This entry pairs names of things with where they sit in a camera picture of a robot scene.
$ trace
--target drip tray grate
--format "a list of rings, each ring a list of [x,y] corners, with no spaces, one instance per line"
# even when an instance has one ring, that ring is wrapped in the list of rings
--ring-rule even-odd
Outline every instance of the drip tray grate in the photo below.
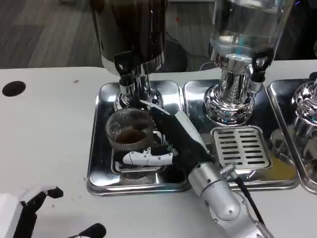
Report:
[[[237,169],[262,169],[271,165],[257,126],[215,127],[211,137],[223,167],[235,164]]]

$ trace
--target stainless steel tray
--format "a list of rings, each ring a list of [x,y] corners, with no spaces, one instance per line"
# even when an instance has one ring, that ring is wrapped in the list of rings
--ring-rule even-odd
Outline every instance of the stainless steel tray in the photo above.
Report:
[[[218,82],[219,80],[189,81],[183,87],[183,94],[187,116],[202,136],[212,155],[214,155],[215,162],[219,164],[215,145],[210,135],[211,130],[218,125],[208,119],[203,105],[206,90]],[[299,184],[296,168],[290,160],[279,159],[279,154],[276,153],[278,151],[276,149],[277,145],[275,144],[279,140],[271,138],[272,133],[279,129],[279,126],[265,90],[261,90],[256,95],[255,102],[254,114],[248,121],[248,125],[258,126],[263,131],[264,145],[268,150],[271,165],[265,168],[237,168],[237,173],[251,190],[295,188]],[[238,189],[236,183],[232,180],[229,181],[229,185],[234,190]]]
[[[182,90],[172,81],[153,81],[151,86],[162,94],[164,109],[171,114],[184,110]],[[113,169],[112,148],[105,134],[105,123],[114,112],[114,101],[119,93],[118,83],[101,87],[96,99],[95,119],[91,141],[87,190],[96,195],[124,195],[184,191],[189,185],[183,173],[173,166],[140,173],[116,173]]]
[[[296,89],[309,79],[278,80],[267,87],[267,94],[272,102],[276,117],[290,150],[285,153],[285,146],[281,145],[281,154],[294,160],[301,178],[302,186],[309,192],[317,194],[317,141],[316,134],[312,133],[308,140],[298,138],[294,128],[297,116],[291,105]]]

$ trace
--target white countertop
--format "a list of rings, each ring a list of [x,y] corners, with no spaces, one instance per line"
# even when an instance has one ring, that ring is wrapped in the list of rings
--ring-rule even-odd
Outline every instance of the white countertop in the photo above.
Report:
[[[275,61],[267,80],[304,78],[317,60]],[[151,75],[180,86],[193,79],[219,78],[220,70]],[[35,238],[66,238],[94,223],[108,238],[213,238],[216,229],[192,190],[183,193],[98,197],[85,187],[94,105],[100,87],[118,81],[93,67],[2,69],[0,88],[26,83],[23,94],[0,94],[0,192],[39,184],[58,185],[60,199],[47,198],[38,211]],[[314,237],[317,197],[301,186],[293,190],[252,192],[276,238]]]

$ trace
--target glass water tank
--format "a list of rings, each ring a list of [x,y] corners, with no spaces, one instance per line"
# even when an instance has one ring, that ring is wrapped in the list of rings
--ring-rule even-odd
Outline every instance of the glass water tank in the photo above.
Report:
[[[210,43],[226,58],[251,60],[255,51],[273,48],[293,0],[215,0]]]

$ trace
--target black cable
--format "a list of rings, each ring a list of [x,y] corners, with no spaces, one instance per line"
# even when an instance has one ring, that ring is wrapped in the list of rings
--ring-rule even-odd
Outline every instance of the black cable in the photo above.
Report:
[[[255,212],[257,218],[258,218],[258,221],[261,222],[261,223],[265,226],[264,221],[263,221],[263,218],[262,218],[262,216],[261,216],[261,214],[260,214],[260,212],[259,212],[259,210],[258,210],[256,204],[254,203],[254,201],[253,201],[253,199],[252,199],[252,197],[251,197],[251,194],[249,193],[247,187],[246,187],[245,184],[243,183],[242,179],[241,179],[240,177],[238,177],[238,178],[236,178],[234,181],[235,181],[236,184],[239,186],[239,188],[240,188],[241,191],[243,192],[244,196],[248,199],[248,201],[249,201],[251,207],[253,208],[253,210],[254,210],[254,212]]]
[[[168,36],[172,41],[174,41],[174,42],[176,42],[177,44],[179,44],[179,46],[180,46],[181,48],[183,48],[183,50],[184,50],[187,54],[189,54],[189,55],[191,55],[191,56],[193,56],[193,57],[204,57],[204,58],[207,58],[207,59],[210,61],[210,58],[207,57],[207,56],[195,55],[195,54],[192,54],[192,53],[188,52],[187,50],[184,49],[184,47],[182,46],[182,44],[181,44],[178,40],[176,40],[175,38],[171,37],[170,34],[169,34],[167,31],[166,31],[166,34],[167,34],[167,36]]]

